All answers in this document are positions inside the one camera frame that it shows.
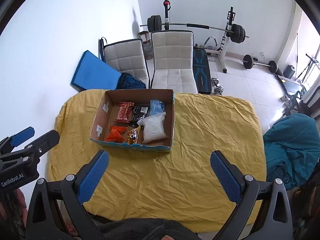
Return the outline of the black snack packet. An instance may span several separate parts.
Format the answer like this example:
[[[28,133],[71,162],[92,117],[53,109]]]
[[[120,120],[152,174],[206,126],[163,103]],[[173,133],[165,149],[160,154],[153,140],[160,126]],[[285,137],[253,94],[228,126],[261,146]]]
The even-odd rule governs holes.
[[[137,127],[137,122],[148,116],[149,106],[147,105],[135,105],[132,109],[132,118],[130,125],[132,127]]]

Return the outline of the yellow panda snack packet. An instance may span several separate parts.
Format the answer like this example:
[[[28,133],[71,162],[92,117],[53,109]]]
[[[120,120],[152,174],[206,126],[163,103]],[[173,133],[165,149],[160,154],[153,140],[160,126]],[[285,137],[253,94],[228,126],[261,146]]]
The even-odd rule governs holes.
[[[141,126],[138,126],[127,133],[126,143],[127,144],[136,144],[138,142],[139,133],[141,130]]]

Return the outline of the white padded chair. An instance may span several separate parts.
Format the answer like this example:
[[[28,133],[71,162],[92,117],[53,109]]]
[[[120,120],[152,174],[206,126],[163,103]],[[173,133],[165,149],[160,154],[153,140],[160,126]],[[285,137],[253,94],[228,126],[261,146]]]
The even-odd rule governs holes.
[[[135,38],[107,44],[103,48],[106,63],[121,73],[131,74],[150,88],[150,75],[143,42]]]
[[[150,87],[197,94],[193,75],[194,35],[188,30],[151,33],[154,72]]]

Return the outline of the white barbell rack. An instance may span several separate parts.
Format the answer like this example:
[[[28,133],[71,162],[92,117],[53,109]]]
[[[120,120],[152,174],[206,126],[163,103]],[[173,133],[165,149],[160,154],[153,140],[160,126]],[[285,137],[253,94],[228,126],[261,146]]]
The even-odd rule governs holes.
[[[204,48],[207,54],[217,56],[221,69],[225,74],[227,73],[227,68],[224,60],[225,60],[225,55],[228,47],[228,42],[230,41],[230,37],[232,33],[231,29],[232,29],[234,17],[235,17],[235,12],[233,11],[233,7],[231,7],[230,10],[228,11],[226,27],[223,30],[225,33],[221,39],[220,47],[217,48],[217,50]]]

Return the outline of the short barbell on floor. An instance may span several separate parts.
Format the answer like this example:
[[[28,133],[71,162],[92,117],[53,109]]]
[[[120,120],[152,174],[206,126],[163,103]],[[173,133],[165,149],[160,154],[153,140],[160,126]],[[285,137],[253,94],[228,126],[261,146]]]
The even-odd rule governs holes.
[[[243,57],[242,64],[246,69],[252,69],[253,66],[259,65],[267,67],[272,74],[276,74],[276,72],[278,71],[278,65],[275,61],[270,61],[268,64],[260,63],[258,61],[255,61],[253,57],[248,54]]]

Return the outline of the left white padded chair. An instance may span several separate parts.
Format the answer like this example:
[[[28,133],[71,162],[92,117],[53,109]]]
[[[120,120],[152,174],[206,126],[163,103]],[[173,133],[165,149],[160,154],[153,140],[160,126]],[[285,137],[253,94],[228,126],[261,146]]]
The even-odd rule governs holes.
[[[150,75],[143,42],[135,38],[107,44],[103,48],[106,63],[121,73],[131,74],[150,88]]]

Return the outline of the white zip bag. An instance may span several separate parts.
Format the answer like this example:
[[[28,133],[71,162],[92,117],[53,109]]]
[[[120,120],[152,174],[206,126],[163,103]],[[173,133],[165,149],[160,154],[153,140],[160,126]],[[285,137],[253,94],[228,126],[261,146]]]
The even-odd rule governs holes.
[[[137,122],[138,126],[143,126],[143,144],[167,137],[164,131],[165,116],[166,112],[162,112],[148,116]]]

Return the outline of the blue foam mat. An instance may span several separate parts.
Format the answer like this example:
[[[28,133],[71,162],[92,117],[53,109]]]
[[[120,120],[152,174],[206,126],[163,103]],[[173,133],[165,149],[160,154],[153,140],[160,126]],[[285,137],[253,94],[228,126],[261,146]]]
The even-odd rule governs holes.
[[[117,87],[120,77],[121,73],[119,71],[110,67],[87,50],[83,53],[78,63],[71,85],[80,90],[114,90]]]

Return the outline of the teal cloth pile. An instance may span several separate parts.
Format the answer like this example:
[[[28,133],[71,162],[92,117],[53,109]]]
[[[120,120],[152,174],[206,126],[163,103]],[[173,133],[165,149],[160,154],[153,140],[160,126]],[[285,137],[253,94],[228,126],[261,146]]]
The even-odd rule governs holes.
[[[267,180],[279,178],[285,189],[303,185],[319,160],[316,120],[295,113],[281,118],[263,135]]]

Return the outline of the right white padded chair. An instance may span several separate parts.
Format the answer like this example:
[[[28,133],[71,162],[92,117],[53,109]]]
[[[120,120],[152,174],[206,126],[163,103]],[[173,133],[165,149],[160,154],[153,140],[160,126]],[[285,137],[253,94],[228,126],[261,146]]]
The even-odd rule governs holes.
[[[150,87],[197,94],[193,75],[194,35],[188,30],[151,33],[154,72]]]

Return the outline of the orange snack packet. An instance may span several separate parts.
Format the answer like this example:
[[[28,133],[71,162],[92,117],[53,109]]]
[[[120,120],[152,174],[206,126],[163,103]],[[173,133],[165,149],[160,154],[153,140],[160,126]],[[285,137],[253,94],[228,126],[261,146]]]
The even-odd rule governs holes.
[[[106,142],[122,143],[125,141],[123,134],[126,132],[127,127],[110,125],[110,132],[105,137]]]

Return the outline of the red snack packet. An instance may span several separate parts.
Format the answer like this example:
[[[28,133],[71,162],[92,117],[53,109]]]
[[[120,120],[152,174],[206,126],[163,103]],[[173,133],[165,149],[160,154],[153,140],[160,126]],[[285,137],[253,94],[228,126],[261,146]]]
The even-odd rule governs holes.
[[[119,111],[114,121],[121,122],[121,123],[129,123],[130,113],[134,105],[135,105],[134,102],[120,102]]]

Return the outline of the black blue weight bench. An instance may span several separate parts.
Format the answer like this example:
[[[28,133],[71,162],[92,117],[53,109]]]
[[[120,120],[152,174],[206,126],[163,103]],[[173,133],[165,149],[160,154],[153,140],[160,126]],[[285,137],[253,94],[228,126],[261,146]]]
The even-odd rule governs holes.
[[[193,75],[198,93],[211,94],[211,75],[207,53],[195,47],[193,48]]]

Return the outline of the open cardboard box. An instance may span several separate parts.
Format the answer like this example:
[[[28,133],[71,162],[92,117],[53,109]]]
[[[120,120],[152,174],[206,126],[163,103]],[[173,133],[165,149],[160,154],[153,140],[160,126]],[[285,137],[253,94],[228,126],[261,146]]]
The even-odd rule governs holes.
[[[107,90],[90,139],[105,147],[169,153],[175,121],[171,89]]]

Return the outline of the dark blue cloth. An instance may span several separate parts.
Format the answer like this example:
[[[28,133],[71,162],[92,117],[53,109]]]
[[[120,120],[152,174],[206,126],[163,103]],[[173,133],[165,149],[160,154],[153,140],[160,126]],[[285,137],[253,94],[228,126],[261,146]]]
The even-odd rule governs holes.
[[[129,73],[122,73],[116,89],[146,89],[146,84]]]

